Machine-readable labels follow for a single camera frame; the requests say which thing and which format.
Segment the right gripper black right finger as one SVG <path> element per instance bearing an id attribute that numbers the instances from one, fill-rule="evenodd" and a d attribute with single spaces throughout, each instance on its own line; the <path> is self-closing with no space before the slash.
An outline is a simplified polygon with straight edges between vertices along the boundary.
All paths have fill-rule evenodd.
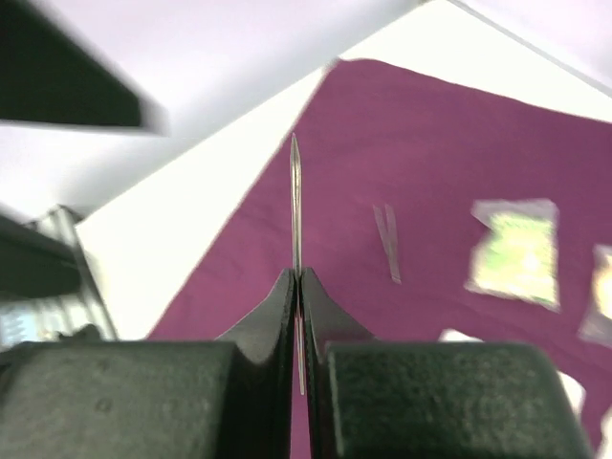
<path id="1" fill-rule="evenodd" d="M 375 338 L 299 281 L 315 458 L 589 458 L 557 370 L 515 342 Z"/>

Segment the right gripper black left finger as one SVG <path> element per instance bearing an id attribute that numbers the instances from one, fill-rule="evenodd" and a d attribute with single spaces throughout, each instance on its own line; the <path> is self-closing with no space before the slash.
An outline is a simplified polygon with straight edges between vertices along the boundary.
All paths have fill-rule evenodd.
<path id="1" fill-rule="evenodd" d="M 209 341 L 25 343 L 1 356 L 5 458 L 286 458 L 295 280 Z"/>

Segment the beige gauze packet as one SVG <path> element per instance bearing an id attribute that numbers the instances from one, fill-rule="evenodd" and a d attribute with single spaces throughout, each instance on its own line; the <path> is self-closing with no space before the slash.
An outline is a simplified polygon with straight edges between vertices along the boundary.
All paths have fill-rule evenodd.
<path id="1" fill-rule="evenodd" d="M 590 302 L 579 329 L 579 336 L 611 347 L 611 247 L 596 245 Z"/>

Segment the steel tweezers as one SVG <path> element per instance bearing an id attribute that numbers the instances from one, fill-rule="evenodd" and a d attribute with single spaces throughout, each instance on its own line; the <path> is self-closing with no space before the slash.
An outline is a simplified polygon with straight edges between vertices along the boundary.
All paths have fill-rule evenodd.
<path id="1" fill-rule="evenodd" d="M 374 217 L 387 257 L 391 279 L 401 284 L 401 270 L 398 258 L 398 233 L 396 216 L 392 206 L 384 205 L 384 209 L 373 206 Z"/>
<path id="2" fill-rule="evenodd" d="M 299 391 L 301 395 L 306 392 L 306 370 L 303 332 L 303 312 L 300 300 L 300 280 L 302 274 L 302 224 L 301 224 L 301 159 L 296 134 L 291 136 L 290 148 L 291 172 L 291 217 L 292 217 L 292 245 L 293 270 L 296 285 L 295 306 L 295 339 L 298 365 Z"/>

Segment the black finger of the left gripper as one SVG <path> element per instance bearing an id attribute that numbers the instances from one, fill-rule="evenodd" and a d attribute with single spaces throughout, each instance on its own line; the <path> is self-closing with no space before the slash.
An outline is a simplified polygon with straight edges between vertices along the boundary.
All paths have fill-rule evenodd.
<path id="1" fill-rule="evenodd" d="M 1 3 L 1 121 L 165 131 L 159 105 L 124 84 L 32 1 Z"/>

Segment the purple cloth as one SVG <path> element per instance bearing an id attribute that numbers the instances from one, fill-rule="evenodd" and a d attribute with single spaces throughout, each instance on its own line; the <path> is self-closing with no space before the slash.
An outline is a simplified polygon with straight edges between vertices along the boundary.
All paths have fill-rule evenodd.
<path id="1" fill-rule="evenodd" d="M 611 239 L 611 127 L 371 60 L 342 62 L 296 126 L 303 252 L 327 294 L 375 338 L 481 342 L 540 350 L 585 389 L 590 442 L 611 405 L 611 353 L 578 338 L 592 250 Z M 289 159 L 279 151 L 152 332 L 218 339 L 291 263 Z M 478 200 L 548 199 L 558 210 L 561 310 L 468 291 L 486 233 Z M 390 275 L 373 206 L 393 207 L 401 284 Z M 290 454 L 311 454 L 308 399 L 292 390 Z"/>

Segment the green gauze packet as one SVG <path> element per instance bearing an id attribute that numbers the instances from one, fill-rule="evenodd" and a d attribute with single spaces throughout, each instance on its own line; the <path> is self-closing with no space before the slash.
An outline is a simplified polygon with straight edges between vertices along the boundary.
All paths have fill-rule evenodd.
<path id="1" fill-rule="evenodd" d="M 487 233 L 471 251 L 466 289 L 558 311 L 556 204 L 478 200 L 471 215 Z"/>

